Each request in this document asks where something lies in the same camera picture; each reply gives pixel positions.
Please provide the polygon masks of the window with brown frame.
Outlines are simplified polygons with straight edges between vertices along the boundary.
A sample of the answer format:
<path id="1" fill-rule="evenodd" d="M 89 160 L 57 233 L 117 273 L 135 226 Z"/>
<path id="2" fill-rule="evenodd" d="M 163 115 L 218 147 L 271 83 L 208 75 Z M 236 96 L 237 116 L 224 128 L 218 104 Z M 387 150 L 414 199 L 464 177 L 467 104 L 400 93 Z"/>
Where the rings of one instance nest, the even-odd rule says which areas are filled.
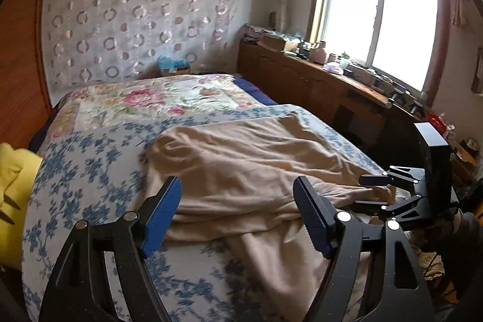
<path id="1" fill-rule="evenodd" d="M 450 0 L 312 0 L 308 38 L 432 105 L 449 40 Z"/>

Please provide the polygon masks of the blue floral white bedsheet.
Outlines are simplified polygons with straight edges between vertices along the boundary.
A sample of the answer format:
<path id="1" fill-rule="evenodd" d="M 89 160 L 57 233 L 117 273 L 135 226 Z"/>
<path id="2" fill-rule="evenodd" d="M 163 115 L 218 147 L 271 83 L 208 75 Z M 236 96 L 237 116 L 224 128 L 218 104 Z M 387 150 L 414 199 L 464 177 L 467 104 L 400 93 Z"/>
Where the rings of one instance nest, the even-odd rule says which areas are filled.
<path id="1" fill-rule="evenodd" d="M 342 135 L 298 106 L 174 116 L 73 132 L 45 143 L 26 213 L 22 244 L 24 300 L 39 317 L 56 258 L 73 225 L 117 220 L 142 202 L 146 149 L 164 130 L 297 113 L 328 144 L 368 172 L 379 166 Z M 153 283 L 175 321 L 275 321 L 264 290 L 221 240 L 166 244 L 147 261 Z"/>

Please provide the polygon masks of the wooden slatted wardrobe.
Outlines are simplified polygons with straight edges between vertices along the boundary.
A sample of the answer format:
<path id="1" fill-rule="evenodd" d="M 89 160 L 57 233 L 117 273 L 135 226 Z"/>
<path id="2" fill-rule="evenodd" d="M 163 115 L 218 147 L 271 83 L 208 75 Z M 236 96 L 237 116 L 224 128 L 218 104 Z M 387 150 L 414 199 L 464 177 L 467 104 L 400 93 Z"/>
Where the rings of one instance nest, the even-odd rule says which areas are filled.
<path id="1" fill-rule="evenodd" d="M 42 52 L 43 0 L 1 5 L 1 141 L 28 148 L 50 118 Z"/>

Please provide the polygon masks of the yellow plush toy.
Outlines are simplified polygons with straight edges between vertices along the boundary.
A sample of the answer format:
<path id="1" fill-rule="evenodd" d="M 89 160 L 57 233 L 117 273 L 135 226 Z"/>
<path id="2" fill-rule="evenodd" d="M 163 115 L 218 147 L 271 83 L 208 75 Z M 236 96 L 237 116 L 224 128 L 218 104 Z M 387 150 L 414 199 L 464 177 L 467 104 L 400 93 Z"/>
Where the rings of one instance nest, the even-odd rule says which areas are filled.
<path id="1" fill-rule="evenodd" d="M 26 149 L 1 144 L 1 264 L 21 269 L 25 217 L 42 159 Z"/>

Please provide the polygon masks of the beige printed t-shirt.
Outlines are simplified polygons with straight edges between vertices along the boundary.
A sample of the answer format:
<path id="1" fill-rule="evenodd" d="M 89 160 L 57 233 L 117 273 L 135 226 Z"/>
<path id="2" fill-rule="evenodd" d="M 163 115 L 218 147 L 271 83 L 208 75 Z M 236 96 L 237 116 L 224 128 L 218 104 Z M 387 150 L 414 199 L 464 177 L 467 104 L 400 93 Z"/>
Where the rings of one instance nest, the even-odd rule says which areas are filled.
<path id="1" fill-rule="evenodd" d="M 360 186 L 365 173 L 289 113 L 163 131 L 147 153 L 146 194 L 178 177 L 183 196 L 168 239 L 224 239 L 257 276 L 278 313 L 300 321 L 328 261 L 314 249 L 300 218 L 294 181 L 306 177 L 337 208 L 357 200 L 394 203 L 394 188 Z"/>

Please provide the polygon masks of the pink bottle on sideboard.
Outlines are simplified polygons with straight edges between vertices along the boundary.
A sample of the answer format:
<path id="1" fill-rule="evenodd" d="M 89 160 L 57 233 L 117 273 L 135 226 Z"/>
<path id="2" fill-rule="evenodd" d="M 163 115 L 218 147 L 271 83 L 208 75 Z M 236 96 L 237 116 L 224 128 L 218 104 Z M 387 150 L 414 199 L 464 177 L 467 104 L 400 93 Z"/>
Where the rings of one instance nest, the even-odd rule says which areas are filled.
<path id="1" fill-rule="evenodd" d="M 310 60 L 318 65 L 324 65 L 327 62 L 326 42 L 317 43 L 310 53 Z"/>

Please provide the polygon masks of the pink floral quilt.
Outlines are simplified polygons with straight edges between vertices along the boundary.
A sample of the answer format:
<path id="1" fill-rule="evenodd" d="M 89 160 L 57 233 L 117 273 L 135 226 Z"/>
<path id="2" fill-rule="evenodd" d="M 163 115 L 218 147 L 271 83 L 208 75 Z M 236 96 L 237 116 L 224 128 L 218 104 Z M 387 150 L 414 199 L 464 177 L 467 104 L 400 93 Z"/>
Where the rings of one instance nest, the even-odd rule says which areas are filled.
<path id="1" fill-rule="evenodd" d="M 45 150 L 50 142 L 72 132 L 262 105 L 237 86 L 231 74 L 181 74 L 93 85 L 62 98 L 41 149 Z"/>

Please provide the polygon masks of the blue tissue box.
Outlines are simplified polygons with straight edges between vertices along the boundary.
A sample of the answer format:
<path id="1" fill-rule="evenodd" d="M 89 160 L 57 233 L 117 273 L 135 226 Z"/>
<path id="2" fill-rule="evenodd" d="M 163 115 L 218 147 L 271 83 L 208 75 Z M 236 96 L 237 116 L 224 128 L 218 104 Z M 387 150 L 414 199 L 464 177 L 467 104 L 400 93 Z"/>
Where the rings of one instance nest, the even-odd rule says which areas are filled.
<path id="1" fill-rule="evenodd" d="M 163 76 L 174 74 L 188 74 L 189 63 L 186 60 L 173 60 L 167 56 L 159 56 L 156 60 L 158 69 Z"/>

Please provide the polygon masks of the circle-patterned wall curtain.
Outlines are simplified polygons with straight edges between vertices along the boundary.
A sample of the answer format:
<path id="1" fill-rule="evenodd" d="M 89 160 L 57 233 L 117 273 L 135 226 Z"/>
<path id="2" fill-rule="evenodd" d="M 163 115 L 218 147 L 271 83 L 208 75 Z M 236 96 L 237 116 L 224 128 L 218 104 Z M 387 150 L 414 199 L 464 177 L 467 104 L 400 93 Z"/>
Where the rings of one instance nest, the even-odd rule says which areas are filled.
<path id="1" fill-rule="evenodd" d="M 156 60 L 186 60 L 193 73 L 232 62 L 239 0 L 44 0 L 43 60 L 59 94 L 143 78 Z"/>

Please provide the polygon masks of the wooden sideboard cabinet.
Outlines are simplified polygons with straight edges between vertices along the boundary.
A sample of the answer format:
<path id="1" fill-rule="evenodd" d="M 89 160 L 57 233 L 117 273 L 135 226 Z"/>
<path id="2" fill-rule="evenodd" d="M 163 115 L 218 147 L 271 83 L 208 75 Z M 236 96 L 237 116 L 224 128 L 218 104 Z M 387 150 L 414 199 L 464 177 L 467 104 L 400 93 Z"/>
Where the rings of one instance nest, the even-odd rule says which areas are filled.
<path id="1" fill-rule="evenodd" d="M 244 41 L 237 71 L 278 104 L 307 109 L 380 164 L 405 165 L 419 153 L 416 120 L 352 78 Z"/>

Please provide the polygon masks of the cardboard box on sideboard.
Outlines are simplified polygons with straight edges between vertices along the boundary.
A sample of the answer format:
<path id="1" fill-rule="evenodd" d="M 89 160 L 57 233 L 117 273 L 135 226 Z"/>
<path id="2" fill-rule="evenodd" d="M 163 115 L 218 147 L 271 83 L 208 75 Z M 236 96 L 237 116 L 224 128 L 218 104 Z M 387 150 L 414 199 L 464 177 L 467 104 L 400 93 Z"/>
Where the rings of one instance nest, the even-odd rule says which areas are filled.
<path id="1" fill-rule="evenodd" d="M 279 35 L 264 33 L 259 44 L 274 52 L 292 52 L 299 46 L 300 40 L 298 38 L 282 37 Z"/>

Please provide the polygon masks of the dark blue blanket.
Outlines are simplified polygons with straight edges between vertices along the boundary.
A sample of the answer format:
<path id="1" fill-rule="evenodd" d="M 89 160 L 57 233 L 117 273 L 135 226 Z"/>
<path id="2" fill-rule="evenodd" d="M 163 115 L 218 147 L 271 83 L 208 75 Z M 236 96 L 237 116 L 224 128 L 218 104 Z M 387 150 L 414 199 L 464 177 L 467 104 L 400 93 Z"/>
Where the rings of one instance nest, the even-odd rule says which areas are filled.
<path id="1" fill-rule="evenodd" d="M 277 102 L 275 100 L 263 93 L 263 91 L 260 91 L 260 89 L 257 88 L 256 85 L 243 79 L 242 77 L 235 77 L 233 83 L 261 104 L 267 106 L 277 105 Z"/>

